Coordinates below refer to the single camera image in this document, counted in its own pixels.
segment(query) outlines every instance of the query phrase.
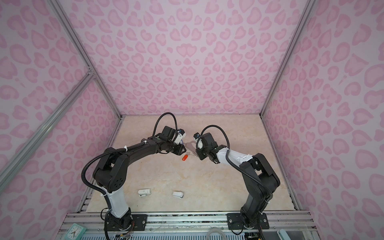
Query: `marble floor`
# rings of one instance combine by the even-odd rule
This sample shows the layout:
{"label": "marble floor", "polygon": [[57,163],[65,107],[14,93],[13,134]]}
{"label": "marble floor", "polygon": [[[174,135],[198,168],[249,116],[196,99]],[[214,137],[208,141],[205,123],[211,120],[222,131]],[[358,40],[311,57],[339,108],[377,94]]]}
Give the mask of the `marble floor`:
{"label": "marble floor", "polygon": [[[151,136],[157,119],[158,116],[125,117],[113,147],[130,146]],[[188,115],[176,116],[176,119],[178,128],[187,134],[184,143],[190,148],[194,145],[192,141],[196,132],[215,124],[226,132],[232,150],[251,155],[264,154],[281,182],[266,210],[294,210],[259,115]],[[170,115],[161,119],[156,133],[161,132],[165,125],[174,128]],[[218,129],[209,128],[206,132],[212,134],[218,145],[226,144]],[[132,212],[240,210],[248,197],[240,172],[228,165],[214,164],[208,158],[201,161],[197,156],[189,155],[186,161],[182,161],[183,156],[154,154],[129,166],[123,188]],[[137,191],[146,188],[150,188],[152,194],[139,197]],[[184,198],[173,197],[173,191],[182,191]],[[106,206],[104,197],[94,192],[87,212],[100,212]]]}

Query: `teal clock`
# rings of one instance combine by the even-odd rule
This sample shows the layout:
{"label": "teal clock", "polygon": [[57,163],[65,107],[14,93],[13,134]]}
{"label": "teal clock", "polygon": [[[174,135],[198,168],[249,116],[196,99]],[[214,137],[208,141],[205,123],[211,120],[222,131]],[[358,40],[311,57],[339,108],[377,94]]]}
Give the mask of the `teal clock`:
{"label": "teal clock", "polygon": [[87,228],[74,223],[68,232],[65,234],[65,239],[68,240],[80,240]]}

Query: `pink heart pattern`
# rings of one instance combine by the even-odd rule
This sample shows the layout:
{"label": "pink heart pattern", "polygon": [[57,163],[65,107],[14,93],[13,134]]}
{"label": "pink heart pattern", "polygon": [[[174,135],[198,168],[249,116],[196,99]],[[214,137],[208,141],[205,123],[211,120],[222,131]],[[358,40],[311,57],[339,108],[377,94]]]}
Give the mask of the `pink heart pattern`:
{"label": "pink heart pattern", "polygon": [[384,238],[383,7],[321,0],[265,117],[321,239]]}
{"label": "pink heart pattern", "polygon": [[44,1],[1,9],[0,172],[87,71]]}
{"label": "pink heart pattern", "polygon": [[79,177],[81,169],[103,152],[116,121],[100,89],[91,82],[0,196],[2,238],[55,236],[63,217],[75,210],[86,189]]}
{"label": "pink heart pattern", "polygon": [[61,4],[123,114],[205,114],[260,112],[305,2]]}

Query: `white plastic piece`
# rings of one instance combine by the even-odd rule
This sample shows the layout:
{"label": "white plastic piece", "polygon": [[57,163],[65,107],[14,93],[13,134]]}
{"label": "white plastic piece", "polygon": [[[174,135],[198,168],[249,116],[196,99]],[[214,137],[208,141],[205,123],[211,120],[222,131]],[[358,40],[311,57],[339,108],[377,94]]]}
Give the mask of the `white plastic piece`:
{"label": "white plastic piece", "polygon": [[186,135],[187,135],[186,133],[184,133],[183,135],[181,135],[181,133],[178,133],[175,139],[175,143],[179,144],[182,141],[182,139],[185,138]]}
{"label": "white plastic piece", "polygon": [[199,140],[199,143],[197,144],[197,148],[198,149],[202,149],[203,148],[203,142],[201,140]]}
{"label": "white plastic piece", "polygon": [[279,236],[280,240],[291,240],[291,238],[288,236],[287,232],[284,229],[278,230],[277,235]]}
{"label": "white plastic piece", "polygon": [[[227,159],[225,158],[225,155],[227,154],[227,150],[228,148],[225,147],[225,148],[222,148],[220,149],[218,152],[217,152],[217,159],[220,163],[224,163],[224,164],[227,164],[227,165],[230,165],[229,162],[227,161]],[[239,153],[239,152],[236,152],[236,151],[232,151],[230,150],[229,151],[229,156],[228,156],[229,160],[231,160],[236,166],[239,166],[241,163],[243,162],[246,162],[250,159],[252,159],[252,156],[249,155],[249,154],[243,154],[243,153]]]}
{"label": "white plastic piece", "polygon": [[180,192],[180,191],[174,191],[172,193],[172,196],[177,197],[177,198],[183,198],[184,197],[184,193]]}
{"label": "white plastic piece", "polygon": [[124,216],[124,214],[128,212],[129,207],[124,198],[123,188],[121,187],[112,193],[108,193],[107,189],[105,189],[104,187],[101,188],[107,193],[109,201],[111,202],[112,215],[117,218],[121,218],[122,216]]}
{"label": "white plastic piece", "polygon": [[139,197],[145,197],[145,196],[149,196],[151,194],[151,190],[150,189],[140,189],[138,191],[139,193]]}

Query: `wire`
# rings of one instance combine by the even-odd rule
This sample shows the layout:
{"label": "wire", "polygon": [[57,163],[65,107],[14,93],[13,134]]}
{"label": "wire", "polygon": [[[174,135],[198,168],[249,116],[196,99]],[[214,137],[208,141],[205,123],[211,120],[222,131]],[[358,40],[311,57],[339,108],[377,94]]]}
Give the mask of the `wire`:
{"label": "wire", "polygon": [[100,212],[100,218],[101,218],[103,221],[105,221],[105,219],[103,218],[103,211],[106,210],[106,209],[108,209],[108,208],[106,207],[106,208],[104,208],[103,210],[101,210],[101,212]]}
{"label": "wire", "polygon": [[164,117],[165,115],[171,115],[172,117],[173,117],[173,120],[175,120],[175,129],[176,129],[176,136],[175,136],[175,139],[176,139],[176,137],[177,137],[177,121],[176,121],[176,117],[175,117],[175,115],[173,115],[173,113],[170,113],[170,112],[167,112],[167,113],[163,113],[163,114],[161,114],[161,116],[159,117],[159,119],[157,120],[157,122],[156,122],[156,124],[155,124],[155,128],[153,129],[153,133],[152,133],[152,137],[153,136],[155,136],[155,133],[156,133],[156,128],[157,128],[157,125],[159,124],[159,122],[160,122],[160,119],[162,118],[162,117]]}
{"label": "wire", "polygon": [[[226,133],[224,132],[224,130],[223,130],[221,127],[219,127],[219,126],[217,126],[217,125],[209,125],[209,126],[207,126],[207,127],[205,127],[205,128],[203,129],[203,131],[201,132],[200,136],[203,135],[204,131],[205,131],[206,129],[208,129],[209,127],[216,127],[216,128],[218,128],[218,129],[223,133],[223,135],[224,135],[224,137],[225,137],[225,140],[226,140],[226,142],[227,142],[227,148],[228,148],[228,150],[227,150],[227,152],[226,152],[226,154],[225,154],[225,159],[227,160],[227,162],[228,162],[232,167],[234,167],[236,170],[238,170],[238,171],[241,172],[242,174],[246,175],[246,176],[249,177],[251,180],[253,180],[253,181],[256,182],[258,185],[260,185],[262,188],[264,188],[264,189],[267,191],[267,193],[268,193],[268,198],[266,199],[266,201],[268,202],[269,200],[271,200],[272,197],[273,197],[273,194],[272,194],[272,191],[271,191],[269,188],[267,188],[261,181],[259,181],[258,179],[254,178],[253,176],[251,176],[250,174],[248,174],[247,172],[245,172],[243,169],[241,169],[240,167],[238,167],[236,164],[234,164],[234,163],[229,159],[229,151],[230,151],[230,150],[229,150],[229,149],[230,149],[229,140],[228,140],[228,137],[227,137]],[[199,140],[200,140],[200,137],[199,137],[199,138],[197,139],[197,141],[196,141],[196,149],[199,149],[199,148],[198,148]],[[259,232],[260,236],[262,237],[262,240],[265,240],[264,235],[263,235],[263,232],[262,232],[262,228],[261,228],[261,226],[260,226],[260,214],[257,215],[257,229],[258,229],[258,232]]]}
{"label": "wire", "polygon": [[135,227],[135,221],[134,220],[132,220],[132,227],[131,227],[131,230],[129,230],[129,232],[128,233],[131,233],[131,232],[133,232],[133,228]]}
{"label": "wire", "polygon": [[[203,131],[201,131],[200,136],[203,135],[204,131],[207,130],[208,128],[210,128],[210,127],[218,128],[218,129],[224,134],[225,140],[227,141],[227,148],[230,149],[230,146],[229,146],[229,140],[228,140],[227,135],[225,134],[224,130],[223,130],[221,127],[217,126],[217,125],[209,125],[209,126],[206,126],[206,127],[203,129]],[[200,149],[200,148],[197,147],[197,145],[199,144],[199,141],[200,141],[200,137],[199,137],[199,138],[197,139],[197,141],[196,141],[196,149]]]}
{"label": "wire", "polygon": [[[105,213],[105,219],[107,219],[107,215],[111,214],[111,210],[108,210],[106,213]],[[105,234],[105,238],[107,240],[111,240],[108,236],[108,231],[107,231],[107,221],[104,220],[104,234]]]}
{"label": "wire", "polygon": [[[111,205],[111,202],[107,196],[107,193],[106,191],[104,191],[102,188],[100,187],[97,187],[95,185],[93,185],[92,183],[88,182],[87,178],[85,177],[85,173],[87,172],[88,168],[92,165],[92,163],[96,162],[98,159],[104,157],[104,156],[107,156],[107,155],[110,155],[110,154],[114,154],[114,153],[118,153],[118,152],[126,152],[126,151],[129,151],[129,150],[133,150],[133,149],[136,149],[136,148],[139,148],[139,147],[142,147],[144,146],[146,143],[145,142],[141,142],[141,143],[138,143],[138,144],[135,144],[135,145],[132,145],[130,147],[127,147],[126,149],[125,148],[119,148],[119,149],[115,149],[115,150],[112,150],[112,151],[108,151],[108,152],[104,152],[102,154],[100,154],[99,156],[97,157],[94,157],[92,160],[90,160],[83,168],[83,170],[81,171],[81,180],[83,181],[83,183],[85,185],[87,185],[88,187],[96,190],[96,191],[99,191],[101,192],[101,194],[104,195],[104,198],[105,198],[105,201],[107,202],[107,205],[108,205],[108,211],[105,213],[105,219],[107,219],[107,215],[108,214],[111,214],[111,209],[112,209],[112,205]],[[107,232],[107,221],[104,220],[104,233],[105,233],[105,238],[107,240],[110,240],[109,236],[108,236],[108,232]]]}
{"label": "wire", "polygon": [[242,224],[241,231],[240,231],[239,233],[235,233],[235,232],[231,229],[232,233],[235,234],[235,235],[240,235],[240,234],[243,232],[243,230],[244,230],[244,225],[243,225],[243,224]]}

